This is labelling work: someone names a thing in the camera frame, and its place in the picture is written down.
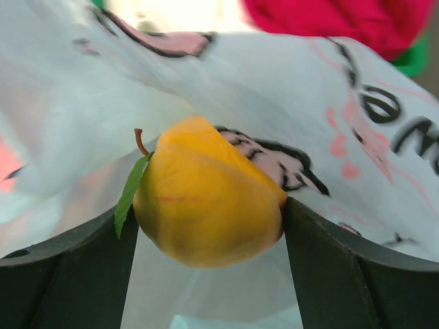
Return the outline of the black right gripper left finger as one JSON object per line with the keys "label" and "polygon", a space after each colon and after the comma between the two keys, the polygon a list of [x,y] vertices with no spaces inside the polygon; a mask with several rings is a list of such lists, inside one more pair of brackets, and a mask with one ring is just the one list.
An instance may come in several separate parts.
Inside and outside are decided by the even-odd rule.
{"label": "black right gripper left finger", "polygon": [[113,213],[1,258],[2,328],[120,328],[139,227]]}

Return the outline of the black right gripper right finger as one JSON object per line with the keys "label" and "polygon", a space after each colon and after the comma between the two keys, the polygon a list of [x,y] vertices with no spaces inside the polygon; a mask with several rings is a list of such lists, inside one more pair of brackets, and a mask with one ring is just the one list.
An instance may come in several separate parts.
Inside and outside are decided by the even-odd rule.
{"label": "black right gripper right finger", "polygon": [[373,243],[291,197],[283,227],[304,328],[438,327],[438,263]]}

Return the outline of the light blue cartoon plastic bag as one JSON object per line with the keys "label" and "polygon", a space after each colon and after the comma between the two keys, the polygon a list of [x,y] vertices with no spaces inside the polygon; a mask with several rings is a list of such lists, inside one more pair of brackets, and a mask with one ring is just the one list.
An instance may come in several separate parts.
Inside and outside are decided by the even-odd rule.
{"label": "light blue cartoon plastic bag", "polygon": [[[321,217],[438,263],[438,101],[347,38],[146,34],[90,1],[1,2],[1,258],[113,209],[161,134],[204,117]],[[120,328],[304,328],[285,235],[186,267],[138,229]]]}

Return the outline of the yellow orange mango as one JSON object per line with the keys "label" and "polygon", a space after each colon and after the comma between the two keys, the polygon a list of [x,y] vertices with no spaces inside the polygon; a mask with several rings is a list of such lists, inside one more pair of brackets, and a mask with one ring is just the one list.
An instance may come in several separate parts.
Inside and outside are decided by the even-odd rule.
{"label": "yellow orange mango", "polygon": [[287,195],[204,117],[164,131],[132,168],[115,209],[168,257],[212,269],[242,263],[282,236]]}

